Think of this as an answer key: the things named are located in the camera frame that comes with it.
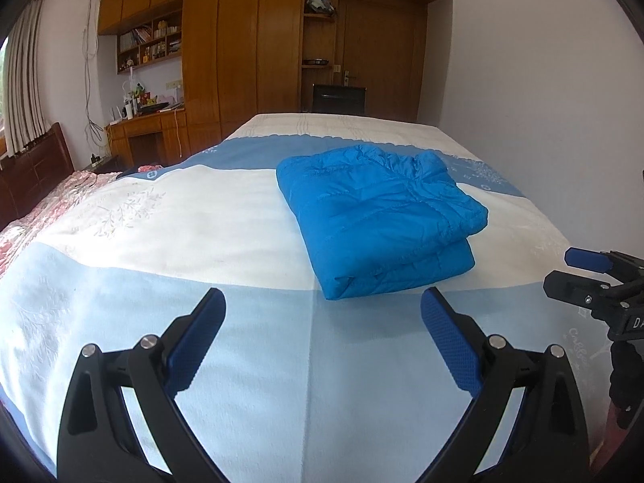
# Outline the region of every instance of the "metal screw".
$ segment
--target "metal screw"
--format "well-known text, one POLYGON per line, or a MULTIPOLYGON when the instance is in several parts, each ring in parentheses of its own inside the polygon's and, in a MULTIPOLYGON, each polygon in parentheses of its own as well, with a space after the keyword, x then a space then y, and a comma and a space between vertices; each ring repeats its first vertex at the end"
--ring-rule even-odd
POLYGON ((157 336, 155 336, 154 334, 148 334, 141 340, 141 347, 149 350, 157 344, 157 341, 159 341, 159 338, 157 336))
POLYGON ((502 348, 505 348, 508 342, 503 336, 500 336, 498 334, 493 334, 492 336, 489 337, 489 344, 492 348, 495 348, 497 350, 501 350, 502 348))
POLYGON ((83 347, 83 350, 80 351, 83 357, 93 356, 95 352, 96 352, 96 345, 94 345, 93 343, 90 343, 89 345, 85 345, 85 347, 83 347))
POLYGON ((564 347, 561 347, 560 345, 552 345, 550 347, 550 354, 555 357, 561 358, 566 355, 566 351, 564 350, 564 347))

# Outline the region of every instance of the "wall socket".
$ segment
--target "wall socket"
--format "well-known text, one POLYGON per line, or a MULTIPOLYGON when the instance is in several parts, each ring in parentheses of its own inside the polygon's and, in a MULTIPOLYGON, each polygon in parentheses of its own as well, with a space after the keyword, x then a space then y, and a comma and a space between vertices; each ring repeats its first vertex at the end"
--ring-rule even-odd
POLYGON ((167 82, 165 84, 165 89, 167 91, 171 91, 172 89, 176 89, 177 87, 182 87, 182 86, 184 86, 183 80, 175 80, 174 82, 167 82))

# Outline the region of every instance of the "window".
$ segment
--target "window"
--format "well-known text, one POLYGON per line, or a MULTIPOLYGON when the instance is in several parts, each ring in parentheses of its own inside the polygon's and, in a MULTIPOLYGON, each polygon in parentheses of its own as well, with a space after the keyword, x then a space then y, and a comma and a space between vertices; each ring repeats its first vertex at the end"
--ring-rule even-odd
POLYGON ((2 77, 4 73, 4 51, 6 51, 6 43, 7 40, 4 41, 2 48, 0 48, 0 156, 6 152, 6 141, 4 141, 4 118, 2 117, 2 111, 4 110, 2 108, 2 77))

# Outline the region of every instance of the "blue folded jacket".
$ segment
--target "blue folded jacket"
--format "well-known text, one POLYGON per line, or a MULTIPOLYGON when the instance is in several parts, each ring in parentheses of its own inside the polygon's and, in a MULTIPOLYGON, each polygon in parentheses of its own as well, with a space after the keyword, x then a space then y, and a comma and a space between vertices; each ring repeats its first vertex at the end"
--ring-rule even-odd
POLYGON ((474 267, 467 237, 485 228, 487 209, 431 151, 359 144, 289 157, 277 178, 327 299, 421 287, 474 267))

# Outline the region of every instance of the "curtain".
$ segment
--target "curtain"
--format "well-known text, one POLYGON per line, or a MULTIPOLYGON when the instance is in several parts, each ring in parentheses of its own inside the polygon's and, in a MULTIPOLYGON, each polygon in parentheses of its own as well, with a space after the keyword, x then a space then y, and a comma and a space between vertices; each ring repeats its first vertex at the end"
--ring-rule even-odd
POLYGON ((7 155, 20 153, 50 128, 38 92, 38 34, 43 0, 32 0, 9 33, 2 81, 7 155))

